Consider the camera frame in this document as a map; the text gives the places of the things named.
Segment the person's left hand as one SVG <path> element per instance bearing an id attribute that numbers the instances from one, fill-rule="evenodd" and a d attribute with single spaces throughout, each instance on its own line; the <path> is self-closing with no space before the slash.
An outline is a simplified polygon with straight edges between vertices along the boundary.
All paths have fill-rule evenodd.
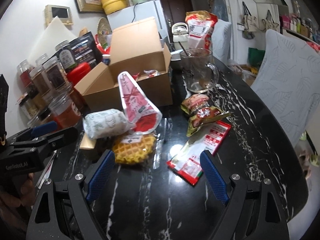
<path id="1" fill-rule="evenodd" d="M 1 192 L 1 219 L 3 219 L 7 224 L 13 227 L 21 227 L 18 225 L 22 223 L 22 220 L 17 218 L 11 210 L 13 208 L 20 207 L 21 205 L 25 207 L 31 207 L 35 203 L 35 186 L 34 186 L 34 173 L 28 174 L 28 179 L 21 187 L 21 196 L 14 197 L 8 193 Z"/>

